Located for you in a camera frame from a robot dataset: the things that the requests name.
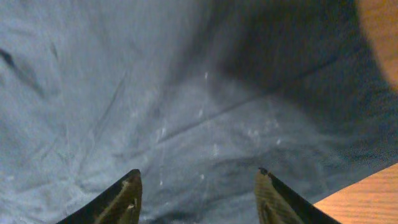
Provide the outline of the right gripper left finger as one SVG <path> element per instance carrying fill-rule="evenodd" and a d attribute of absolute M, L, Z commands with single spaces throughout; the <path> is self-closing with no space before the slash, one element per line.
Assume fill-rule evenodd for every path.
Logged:
<path fill-rule="evenodd" d="M 138 224 L 141 207 L 141 172 L 133 169 L 57 224 Z"/>

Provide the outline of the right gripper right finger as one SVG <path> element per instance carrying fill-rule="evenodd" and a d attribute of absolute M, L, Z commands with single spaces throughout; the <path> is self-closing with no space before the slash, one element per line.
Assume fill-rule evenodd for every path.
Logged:
<path fill-rule="evenodd" d="M 254 195 L 260 224 L 341 224 L 263 167 L 256 173 Z"/>

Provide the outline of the navy blue shorts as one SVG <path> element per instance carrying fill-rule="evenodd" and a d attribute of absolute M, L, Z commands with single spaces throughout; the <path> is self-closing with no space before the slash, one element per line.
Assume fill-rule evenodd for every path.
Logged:
<path fill-rule="evenodd" d="M 397 162 L 355 1 L 2 1 L 1 222 L 132 169 L 142 223 L 257 223 L 264 167 L 317 202 Z"/>

